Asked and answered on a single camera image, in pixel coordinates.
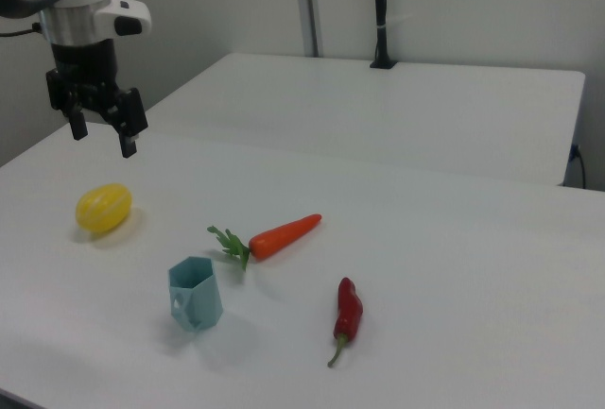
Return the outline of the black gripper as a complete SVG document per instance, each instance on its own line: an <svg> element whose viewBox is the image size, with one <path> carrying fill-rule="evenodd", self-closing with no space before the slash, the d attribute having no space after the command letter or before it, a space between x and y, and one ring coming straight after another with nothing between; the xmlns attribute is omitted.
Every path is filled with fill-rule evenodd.
<svg viewBox="0 0 605 409"><path fill-rule="evenodd" d="M83 109L112 121L122 156L137 152L136 139L148 127L142 98L136 88L122 90L116 76L112 39L83 46L51 45L56 68L46 74L51 107L68 118L76 141L88 136Z"/></svg>

